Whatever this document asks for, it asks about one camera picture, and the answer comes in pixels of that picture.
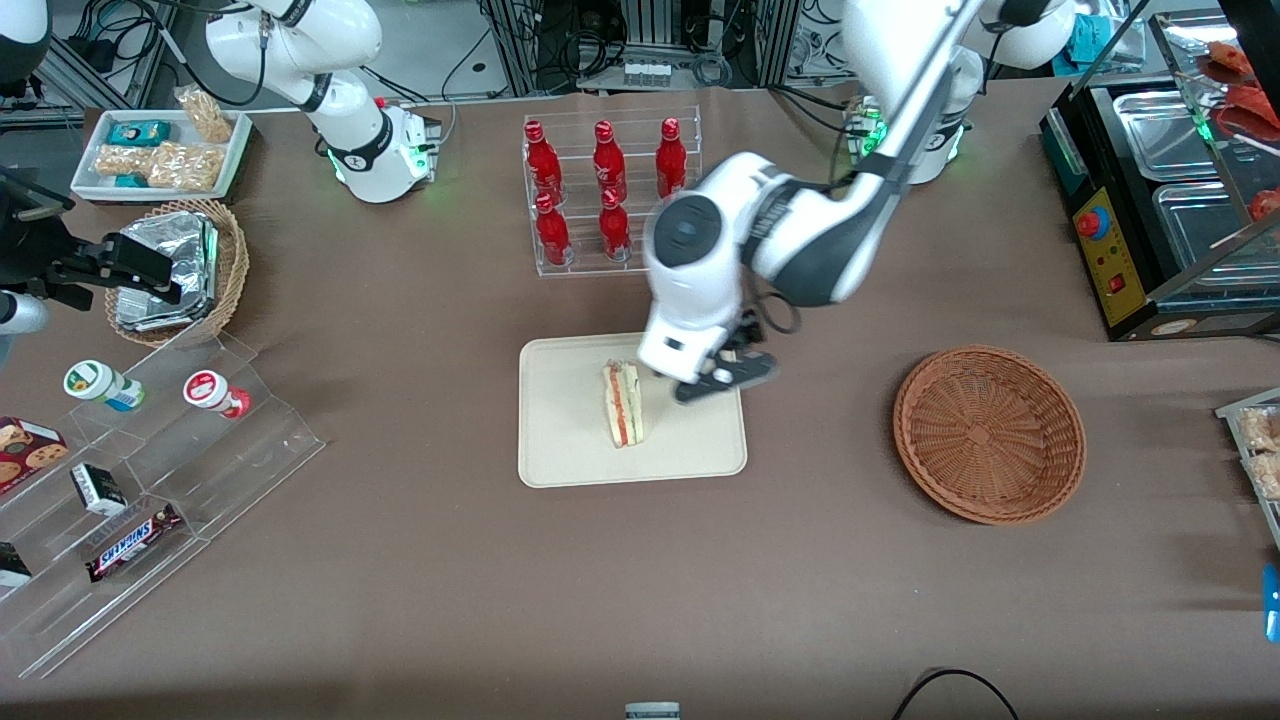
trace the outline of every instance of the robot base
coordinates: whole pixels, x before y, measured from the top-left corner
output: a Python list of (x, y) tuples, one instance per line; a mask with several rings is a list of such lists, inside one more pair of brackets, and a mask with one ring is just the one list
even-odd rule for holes
[(385, 108), (383, 113), (392, 120), (392, 141), (370, 169), (353, 172), (329, 154), (338, 179), (365, 202), (390, 202), (419, 183), (435, 179), (440, 124), (428, 126), (421, 115), (401, 108)]

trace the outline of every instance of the red button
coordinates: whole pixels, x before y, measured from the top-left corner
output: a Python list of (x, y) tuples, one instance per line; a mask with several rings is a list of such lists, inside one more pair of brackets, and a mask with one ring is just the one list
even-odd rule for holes
[(1085, 213), (1075, 220), (1075, 232), (1084, 237), (1093, 237), (1102, 229), (1102, 218), (1097, 213)]

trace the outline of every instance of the wicker basket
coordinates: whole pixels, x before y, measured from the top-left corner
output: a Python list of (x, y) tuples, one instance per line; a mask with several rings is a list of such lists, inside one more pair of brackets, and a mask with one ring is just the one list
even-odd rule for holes
[(978, 523), (1030, 523), (1057, 510), (1084, 474), (1084, 425), (1030, 360), (972, 345), (908, 375), (893, 404), (908, 471), (947, 510)]
[[(239, 305), (241, 292), (244, 291), (244, 277), (248, 274), (248, 247), (244, 245), (244, 233), (236, 222), (236, 215), (225, 205), (216, 200), (177, 200), (151, 210), (146, 217), (165, 215), (179, 211), (204, 213), (218, 228), (218, 287), (215, 297), (216, 306), (201, 320), (201, 324), (211, 333), (216, 334), (230, 322), (236, 306)], [(119, 291), (106, 291), (106, 322), (115, 332), (133, 342), (150, 347), (160, 347), (173, 336), (186, 329), (186, 325), (177, 328), (164, 328), (141, 333), (129, 332), (115, 322), (115, 302)]]

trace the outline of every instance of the brown tablecloth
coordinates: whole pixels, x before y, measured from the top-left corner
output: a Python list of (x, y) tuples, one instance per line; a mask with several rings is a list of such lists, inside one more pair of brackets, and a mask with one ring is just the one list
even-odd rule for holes
[[(621, 717), (671, 698), (690, 720), (877, 719), (956, 665), (1025, 717), (1275, 717), (1275, 553), (1212, 410), (1280, 383), (1280, 352), (1105, 341), (1037, 136), (1060, 88), (992, 83), (863, 288), (773, 338), (742, 474), (544, 491), (516, 474), (521, 346), (639, 331), (649, 293), (538, 278), (520, 120), (690, 96), (463, 106), (439, 182), (384, 206), (334, 182), (302, 115), (256, 117), (230, 332), (332, 445), (51, 679), (0, 680), (0, 715)], [(750, 149), (826, 177), (829, 131), (780, 100), (696, 101), (708, 164)], [(68, 224), (96, 238), (141, 214), (82, 204)], [(1084, 483), (1041, 523), (952, 518), (895, 455), (899, 382), (970, 342), (1030, 356), (1080, 407)], [(72, 361), (142, 352), (100, 307), (58, 307), (0, 375), (4, 410), (56, 416)], [(964, 679), (915, 705), (1002, 712)]]

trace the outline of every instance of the snickers bar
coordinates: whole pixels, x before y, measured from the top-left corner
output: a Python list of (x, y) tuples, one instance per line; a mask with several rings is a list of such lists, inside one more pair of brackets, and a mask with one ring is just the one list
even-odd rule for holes
[(72, 479), (76, 480), (76, 492), (79, 493), (84, 510), (90, 512), (110, 518), (129, 505), (111, 473), (101, 468), (81, 462), (72, 468)]
[(165, 505), (164, 510), (146, 519), (145, 523), (134, 528), (119, 542), (106, 548), (96, 560), (84, 564), (88, 570), (88, 579), (96, 583), (110, 575), (120, 566), (142, 553), (143, 550), (154, 544), (160, 536), (182, 524), (182, 518), (173, 510), (173, 505)]
[(20, 588), (31, 580), (31, 570), (18, 557), (13, 544), (0, 542), (0, 585)]

